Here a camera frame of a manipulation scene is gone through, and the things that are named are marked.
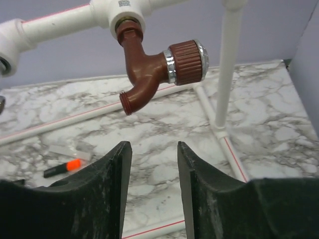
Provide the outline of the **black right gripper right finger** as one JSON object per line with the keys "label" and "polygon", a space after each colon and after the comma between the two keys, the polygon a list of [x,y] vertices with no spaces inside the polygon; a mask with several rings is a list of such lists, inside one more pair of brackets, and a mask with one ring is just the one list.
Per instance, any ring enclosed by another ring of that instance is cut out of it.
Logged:
{"label": "black right gripper right finger", "polygon": [[185,143],[177,161],[189,239],[316,239],[317,178],[241,182],[210,165]]}

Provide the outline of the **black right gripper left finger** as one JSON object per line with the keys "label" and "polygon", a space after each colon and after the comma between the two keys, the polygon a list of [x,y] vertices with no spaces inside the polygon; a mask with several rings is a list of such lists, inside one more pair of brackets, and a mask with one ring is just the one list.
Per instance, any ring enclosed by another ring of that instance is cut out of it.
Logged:
{"label": "black right gripper left finger", "polygon": [[132,147],[118,143],[105,156],[48,187],[0,182],[3,239],[122,237]]}

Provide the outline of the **brown faucet chrome knob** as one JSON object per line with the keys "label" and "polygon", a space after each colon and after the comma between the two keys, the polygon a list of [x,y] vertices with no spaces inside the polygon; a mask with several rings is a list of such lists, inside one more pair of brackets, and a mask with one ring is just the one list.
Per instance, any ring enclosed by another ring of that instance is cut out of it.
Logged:
{"label": "brown faucet chrome knob", "polygon": [[163,83],[183,86],[204,80],[209,57],[205,47],[196,39],[173,44],[167,50],[147,55],[139,23],[128,19],[116,29],[118,43],[125,54],[126,71],[133,88],[120,93],[126,115],[146,106]]}

